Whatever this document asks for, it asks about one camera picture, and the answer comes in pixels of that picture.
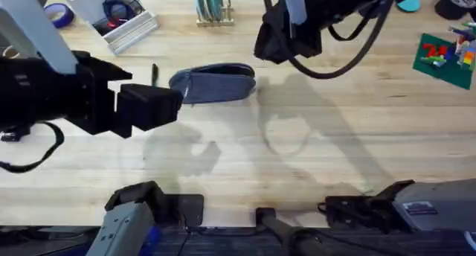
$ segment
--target label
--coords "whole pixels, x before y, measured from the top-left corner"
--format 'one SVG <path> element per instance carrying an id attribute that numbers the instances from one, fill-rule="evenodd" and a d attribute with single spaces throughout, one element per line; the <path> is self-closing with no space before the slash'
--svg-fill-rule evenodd
<path id="1" fill-rule="evenodd" d="M 438 214 L 436 208 L 428 201 L 418 201 L 403 203 L 403 208 L 408 215 L 435 215 Z"/>
<path id="2" fill-rule="evenodd" d="M 453 3 L 460 7 L 464 8 L 473 8 L 476 7 L 476 1 L 475 0 L 451 0 Z"/>

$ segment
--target wooden table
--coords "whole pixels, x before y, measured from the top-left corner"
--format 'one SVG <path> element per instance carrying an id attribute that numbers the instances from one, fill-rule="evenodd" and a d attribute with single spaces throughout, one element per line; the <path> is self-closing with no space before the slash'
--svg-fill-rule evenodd
<path id="1" fill-rule="evenodd" d="M 114 190 L 155 180 L 168 193 L 202 193 L 204 225 L 253 225 L 254 209 L 271 206 L 296 224 L 325 226 L 315 209 L 327 195 L 476 177 L 476 94 L 411 68 L 422 33 L 454 38 L 433 11 L 436 1 L 422 0 L 415 14 L 393 9 L 363 62 L 328 81 L 253 57 L 262 0 L 233 0 L 237 24 L 229 28 L 197 28 L 193 0 L 143 0 L 161 27 L 119 57 L 77 19 L 61 30 L 71 49 L 131 71 L 135 83 L 150 83 L 152 63 L 167 86 L 183 68 L 240 62 L 255 68 L 257 90 L 243 101 L 183 106 L 177 122 L 127 140 L 57 121 L 66 142 L 46 163 L 21 175 L 0 172 L 0 224 L 99 225 Z M 345 35 L 359 21 L 352 16 L 338 29 Z M 324 54 L 305 63 L 337 69 L 370 28 L 348 43 L 324 32 Z M 52 142 L 37 126 L 21 144 L 0 144 L 0 159 L 27 163 Z"/>

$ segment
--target black clamp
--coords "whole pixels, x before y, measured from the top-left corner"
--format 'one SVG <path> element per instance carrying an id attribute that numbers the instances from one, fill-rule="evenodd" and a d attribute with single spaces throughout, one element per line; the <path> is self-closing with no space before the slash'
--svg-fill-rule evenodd
<path id="1" fill-rule="evenodd" d="M 200 194 L 165 194 L 154 181 L 130 185 L 114 192 L 104 207 L 145 202 L 159 225 L 200 226 L 203 220 L 204 197 Z"/>
<path id="2" fill-rule="evenodd" d="M 377 228 L 386 234 L 392 230 L 411 232 L 411 227 L 393 207 L 393 201 L 398 192 L 413 183 L 413 180 L 396 182 L 376 196 L 328 196 L 325 203 L 318 205 L 318 210 L 326 215 L 331 228 L 345 225 Z"/>

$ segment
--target green lego baseplate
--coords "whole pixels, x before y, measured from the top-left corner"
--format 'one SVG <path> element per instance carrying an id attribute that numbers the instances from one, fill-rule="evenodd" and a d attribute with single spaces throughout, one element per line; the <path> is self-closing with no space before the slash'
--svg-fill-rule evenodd
<path id="1" fill-rule="evenodd" d="M 432 77 L 435 77 L 437 79 L 444 80 L 463 89 L 471 88 L 473 72 L 470 69 L 461 68 L 461 65 L 457 63 L 459 60 L 459 56 L 454 55 L 451 60 L 449 60 L 441 67 L 430 65 L 421 61 L 421 58 L 426 57 L 426 55 L 428 54 L 428 50 L 423 49 L 423 44 L 434 44 L 437 47 L 441 45 L 450 47 L 452 45 L 451 42 L 424 33 L 422 35 L 422 39 L 420 41 L 418 52 L 416 53 L 414 61 L 415 70 L 421 71 L 424 74 L 431 75 Z"/>

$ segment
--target gray fabric pouch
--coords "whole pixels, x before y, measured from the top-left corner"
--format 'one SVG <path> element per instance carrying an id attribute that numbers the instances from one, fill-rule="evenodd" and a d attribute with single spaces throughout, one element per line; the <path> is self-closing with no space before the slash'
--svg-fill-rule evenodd
<path id="1" fill-rule="evenodd" d="M 184 95 L 183 103 L 218 103 L 247 98 L 254 87 L 254 70 L 242 63 L 217 63 L 178 71 L 169 81 Z"/>

